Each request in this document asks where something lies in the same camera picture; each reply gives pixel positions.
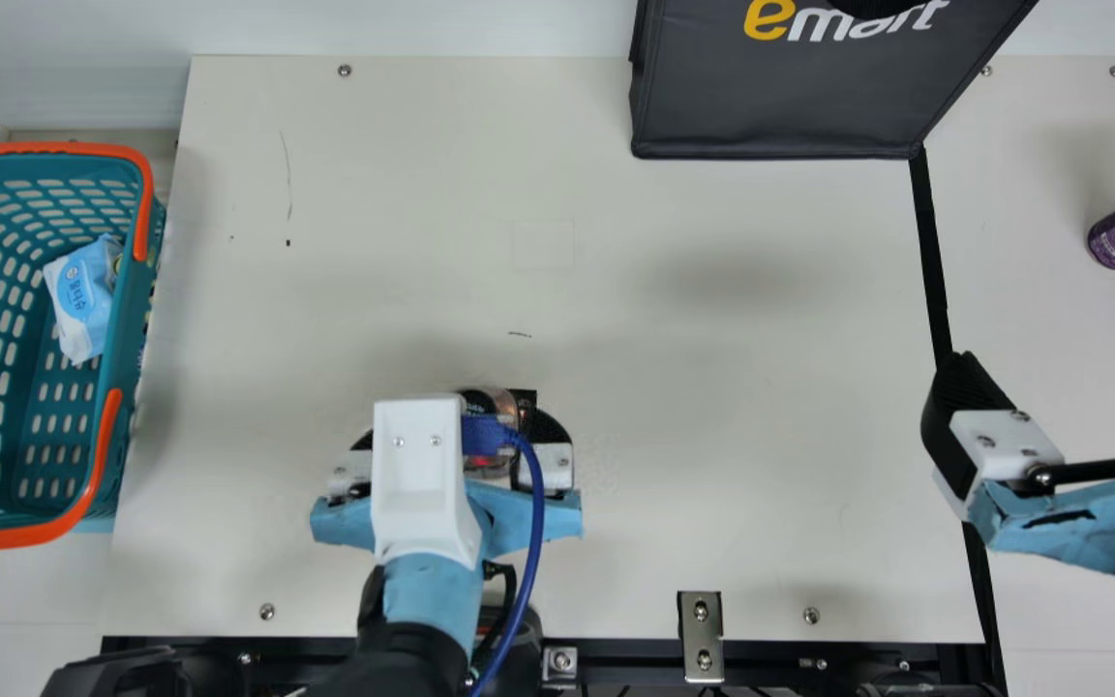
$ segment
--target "white tabletop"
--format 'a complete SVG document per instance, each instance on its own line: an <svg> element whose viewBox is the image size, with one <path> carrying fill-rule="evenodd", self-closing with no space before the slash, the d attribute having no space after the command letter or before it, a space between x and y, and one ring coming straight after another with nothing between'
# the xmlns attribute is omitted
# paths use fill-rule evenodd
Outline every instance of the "white tabletop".
<svg viewBox="0 0 1115 697"><path fill-rule="evenodd" d="M1115 272L1085 246L1115 210L1112 65L997 58L928 143L956 349L1069 462L1115 456ZM991 565L1006 649L1115 651L1115 578L1014 554Z"/></svg>
<svg viewBox="0 0 1115 697"><path fill-rule="evenodd" d="M338 453L496 384L575 439L546 635L676 638L701 590L729 639L981 640L906 165L641 162L619 59L340 62L194 61L103 631L352 635Z"/></svg>

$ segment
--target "silver bolt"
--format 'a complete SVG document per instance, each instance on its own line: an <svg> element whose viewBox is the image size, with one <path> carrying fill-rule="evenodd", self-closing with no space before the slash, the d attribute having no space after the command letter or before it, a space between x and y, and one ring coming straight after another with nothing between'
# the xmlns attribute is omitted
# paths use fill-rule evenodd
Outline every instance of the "silver bolt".
<svg viewBox="0 0 1115 697"><path fill-rule="evenodd" d="M553 654L552 662L555 669L561 671L569 671L572 662L570 660L570 654L565 651L558 651Z"/></svg>

